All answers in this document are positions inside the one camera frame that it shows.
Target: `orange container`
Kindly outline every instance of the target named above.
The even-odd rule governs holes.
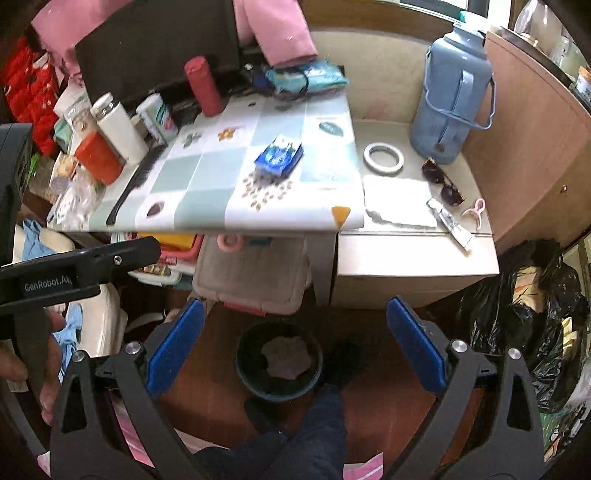
[[[111,147],[97,131],[87,135],[75,156],[94,178],[106,185],[113,183],[123,170]]]

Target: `black plastic bag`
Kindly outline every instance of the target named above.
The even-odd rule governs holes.
[[[539,286],[545,309],[541,313],[513,302],[518,272],[525,267],[542,269]],[[540,411],[557,412],[579,377],[580,343],[589,315],[579,276],[563,262],[554,240],[526,241],[511,248],[500,257],[499,271],[464,290],[456,334],[469,337],[478,352],[501,355],[507,348],[518,348],[532,375]],[[567,317],[579,333],[577,354],[571,360],[563,359],[562,321]]]

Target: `red jacket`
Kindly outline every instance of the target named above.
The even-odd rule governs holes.
[[[40,57],[20,38],[0,70],[7,104],[20,123],[33,124],[33,140],[44,155],[53,155],[57,144],[52,129],[58,117],[53,112],[57,101],[55,71],[48,56]]]

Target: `pink jacket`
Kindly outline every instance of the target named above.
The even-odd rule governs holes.
[[[256,38],[272,67],[291,67],[318,55],[297,0],[234,0],[240,45]]]
[[[31,24],[60,72],[80,74],[74,46],[131,0],[51,0]],[[256,38],[272,66],[293,66],[314,59],[316,47],[297,0],[234,0],[236,30],[242,46]]]

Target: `human hand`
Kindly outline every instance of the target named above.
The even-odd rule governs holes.
[[[51,317],[52,332],[59,332],[66,326],[66,320],[60,314],[50,310],[47,313]],[[61,386],[59,379],[60,367],[61,348],[53,335],[50,335],[47,339],[45,382],[39,395],[42,407],[41,416],[48,425],[51,425],[53,420],[53,408]],[[28,375],[27,367],[19,357],[6,349],[0,348],[0,378],[13,382],[24,382]]]

